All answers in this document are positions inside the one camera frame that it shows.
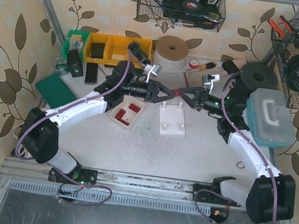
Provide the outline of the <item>large red spring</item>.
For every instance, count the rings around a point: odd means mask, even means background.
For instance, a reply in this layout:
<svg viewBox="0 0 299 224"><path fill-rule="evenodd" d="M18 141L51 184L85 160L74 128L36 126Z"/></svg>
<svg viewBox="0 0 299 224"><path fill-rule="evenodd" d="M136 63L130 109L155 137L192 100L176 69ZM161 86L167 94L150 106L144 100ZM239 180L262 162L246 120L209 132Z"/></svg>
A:
<svg viewBox="0 0 299 224"><path fill-rule="evenodd" d="M179 93L179 91L177 89L174 89L173 92L176 95L176 97L180 97L181 96L180 93Z"/></svg>

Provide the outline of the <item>beige work glove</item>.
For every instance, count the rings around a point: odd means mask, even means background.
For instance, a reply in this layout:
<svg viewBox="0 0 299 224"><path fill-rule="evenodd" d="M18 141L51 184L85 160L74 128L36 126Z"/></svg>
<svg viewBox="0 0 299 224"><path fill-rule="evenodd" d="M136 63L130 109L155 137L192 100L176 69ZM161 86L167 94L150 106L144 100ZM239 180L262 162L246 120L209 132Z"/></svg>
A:
<svg viewBox="0 0 299 224"><path fill-rule="evenodd" d="M209 68L209 69L204 69L204 70L192 70L188 72L184 72L184 78L186 81L186 84L188 87L199 87L202 86L202 77L203 75L207 74L219 74L219 75L225 75L228 74L226 70L224 70L222 67L214 67L214 68Z"/></svg>

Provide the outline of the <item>white peg base plate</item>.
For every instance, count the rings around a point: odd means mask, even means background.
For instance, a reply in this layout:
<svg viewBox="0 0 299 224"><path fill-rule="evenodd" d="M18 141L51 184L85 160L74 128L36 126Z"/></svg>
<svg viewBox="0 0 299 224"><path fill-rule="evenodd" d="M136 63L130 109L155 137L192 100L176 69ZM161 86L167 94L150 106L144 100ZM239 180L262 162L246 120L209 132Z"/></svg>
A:
<svg viewBox="0 0 299 224"><path fill-rule="evenodd" d="M185 135L183 102L168 105L163 102L159 106L159 133L162 135Z"/></svg>

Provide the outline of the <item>white tray of springs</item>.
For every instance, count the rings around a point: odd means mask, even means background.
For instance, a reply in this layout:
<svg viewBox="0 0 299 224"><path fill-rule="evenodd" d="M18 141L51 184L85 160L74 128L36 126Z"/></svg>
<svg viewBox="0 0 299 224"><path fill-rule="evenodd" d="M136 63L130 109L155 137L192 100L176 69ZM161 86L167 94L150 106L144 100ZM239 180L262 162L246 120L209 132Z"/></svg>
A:
<svg viewBox="0 0 299 224"><path fill-rule="evenodd" d="M124 130L131 130L142 114L144 107L144 102L127 95L124 96L124 100L112 110L109 117L112 122Z"/></svg>

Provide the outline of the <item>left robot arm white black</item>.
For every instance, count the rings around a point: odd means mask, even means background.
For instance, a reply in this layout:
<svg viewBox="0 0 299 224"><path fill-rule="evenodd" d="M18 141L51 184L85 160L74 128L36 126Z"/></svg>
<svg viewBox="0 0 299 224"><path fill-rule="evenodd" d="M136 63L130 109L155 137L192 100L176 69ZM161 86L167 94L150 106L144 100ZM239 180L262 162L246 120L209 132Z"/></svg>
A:
<svg viewBox="0 0 299 224"><path fill-rule="evenodd" d="M138 81L135 77L134 64L120 61L111 75L86 96L47 111L33 108L19 133L15 155L21 160L47 163L61 173L70 174L78 162L59 147L60 132L91 116L111 110L122 103L127 95L149 103L165 102L176 96L161 82L152 79Z"/></svg>

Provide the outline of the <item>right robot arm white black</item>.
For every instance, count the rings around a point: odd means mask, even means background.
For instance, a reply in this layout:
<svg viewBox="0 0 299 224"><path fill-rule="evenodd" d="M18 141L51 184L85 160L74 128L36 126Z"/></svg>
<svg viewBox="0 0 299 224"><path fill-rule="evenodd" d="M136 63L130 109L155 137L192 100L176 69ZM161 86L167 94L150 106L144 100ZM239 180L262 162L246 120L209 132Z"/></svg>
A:
<svg viewBox="0 0 299 224"><path fill-rule="evenodd" d="M254 223L276 223L294 216L296 182L283 175L259 149L243 117L251 91L236 79L228 79L221 97L204 87L178 88L189 107L205 110L217 120L217 131L225 143L235 150L253 182L247 186L233 176L214 178L209 185L195 184L194 203L222 202L240 205Z"/></svg>

